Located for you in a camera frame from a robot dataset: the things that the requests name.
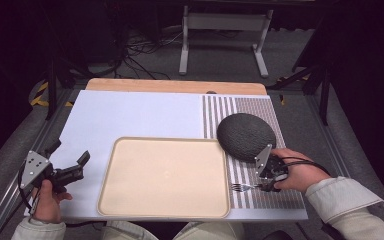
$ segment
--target person's left hand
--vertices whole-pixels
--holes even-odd
[[[71,200],[73,197],[67,192],[56,194],[52,191],[51,181],[43,180],[37,199],[39,202],[33,214],[33,219],[47,223],[60,223],[61,211],[59,203],[64,199]]]

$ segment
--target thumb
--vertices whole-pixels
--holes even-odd
[[[40,198],[42,200],[53,199],[52,198],[52,183],[51,181],[45,179],[42,181],[42,187],[40,188]]]
[[[276,189],[287,189],[287,184],[285,184],[285,181],[276,182],[273,186]]]

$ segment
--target metal stand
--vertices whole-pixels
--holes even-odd
[[[263,78],[267,78],[269,74],[261,50],[267,36],[272,15],[273,10],[269,10],[266,15],[189,13],[188,6],[185,6],[183,10],[183,46],[180,56],[179,74],[186,75],[187,73],[189,29],[240,30],[261,32],[259,42],[253,44],[252,49],[260,75]]]

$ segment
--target black and white stripes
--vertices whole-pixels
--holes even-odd
[[[214,96],[203,95],[204,138],[217,138],[217,126],[225,117],[234,113],[249,113],[265,120],[274,130],[277,147],[285,147],[282,133],[276,119],[269,96]],[[240,162],[226,155],[228,178],[230,183],[259,183],[255,175],[255,165]],[[263,208],[263,209],[305,209],[299,192],[288,190],[279,193],[267,193],[251,190],[247,192],[230,192],[232,208]]]

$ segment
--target tray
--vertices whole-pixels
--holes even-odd
[[[98,202],[105,216],[223,218],[225,153],[214,139],[118,139]]]

